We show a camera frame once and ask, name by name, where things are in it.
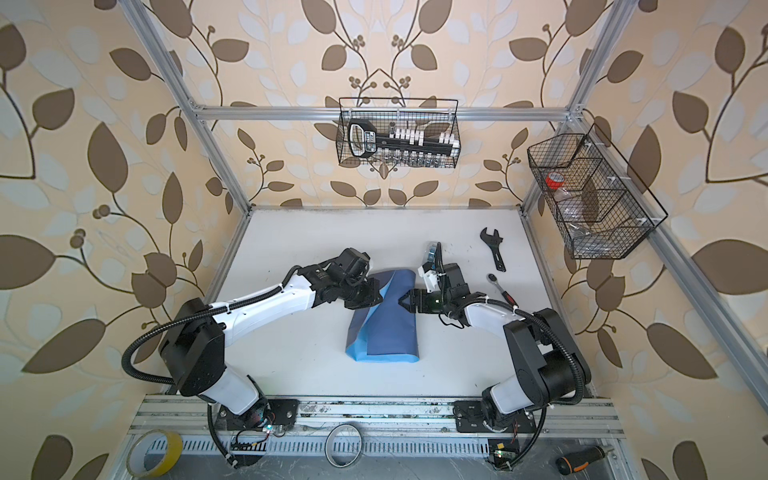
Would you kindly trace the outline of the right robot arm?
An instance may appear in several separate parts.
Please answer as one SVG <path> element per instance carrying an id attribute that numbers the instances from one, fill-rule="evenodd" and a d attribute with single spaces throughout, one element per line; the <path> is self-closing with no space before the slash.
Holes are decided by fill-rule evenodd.
<path id="1" fill-rule="evenodd" d="M 529 313 L 512 297 L 473 292 L 455 263 L 419 269 L 423 289 L 398 303 L 411 313 L 436 315 L 447 326 L 474 328 L 505 341 L 513 366 L 508 379 L 481 394 L 480 414 L 491 431 L 510 428 L 516 417 L 551 405 L 576 405 L 587 393 L 591 371 L 560 315 L 551 308 Z"/>

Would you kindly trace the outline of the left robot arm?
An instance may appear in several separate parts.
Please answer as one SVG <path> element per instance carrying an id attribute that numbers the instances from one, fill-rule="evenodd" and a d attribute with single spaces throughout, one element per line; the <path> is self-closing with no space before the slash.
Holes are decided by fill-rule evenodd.
<path id="1" fill-rule="evenodd" d="M 368 276 L 370 256 L 346 248 L 338 256 L 308 266 L 295 265 L 275 286 L 197 311 L 141 335 L 126 347 L 121 366 L 130 377 L 170 385 L 185 397 L 217 403 L 249 421 L 265 416 L 267 400 L 255 380 L 232 369 L 227 349 L 256 330 L 297 312 L 341 300 L 348 310 L 380 304 L 379 281 Z M 164 335 L 160 356 L 169 374 L 138 370 L 141 346 Z"/>

